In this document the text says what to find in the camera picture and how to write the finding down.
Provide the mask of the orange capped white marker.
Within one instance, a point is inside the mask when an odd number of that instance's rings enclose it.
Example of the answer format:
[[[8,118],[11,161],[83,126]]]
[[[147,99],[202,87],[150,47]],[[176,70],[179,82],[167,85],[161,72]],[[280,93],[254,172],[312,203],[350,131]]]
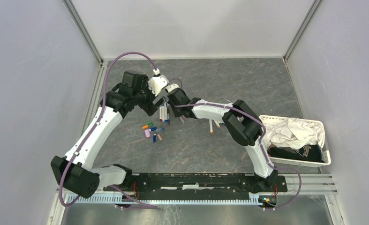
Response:
[[[213,134],[213,124],[212,123],[213,123],[212,120],[209,120],[209,131],[211,135]]]

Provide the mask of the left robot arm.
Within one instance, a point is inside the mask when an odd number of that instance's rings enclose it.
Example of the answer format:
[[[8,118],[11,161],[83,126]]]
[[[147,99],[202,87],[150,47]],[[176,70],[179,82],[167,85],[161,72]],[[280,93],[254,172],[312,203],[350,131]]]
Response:
[[[129,190],[133,179],[122,166],[94,169],[93,163],[111,132],[135,106],[152,116],[158,109],[153,103],[168,85],[164,75],[147,75],[126,71],[122,81],[105,91],[93,121],[77,143],[64,155],[51,160],[53,174],[63,188],[82,198],[91,197],[97,189],[115,184],[121,191]]]

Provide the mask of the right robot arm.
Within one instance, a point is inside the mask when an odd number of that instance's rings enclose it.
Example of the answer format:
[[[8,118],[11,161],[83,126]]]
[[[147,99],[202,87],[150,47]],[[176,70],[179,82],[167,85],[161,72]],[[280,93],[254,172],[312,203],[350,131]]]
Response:
[[[166,92],[176,117],[222,122],[232,139],[246,149],[254,167],[257,187],[269,191],[275,186],[278,172],[263,142],[265,126],[244,101],[218,104],[200,98],[189,99],[184,90],[173,86],[166,88]]]

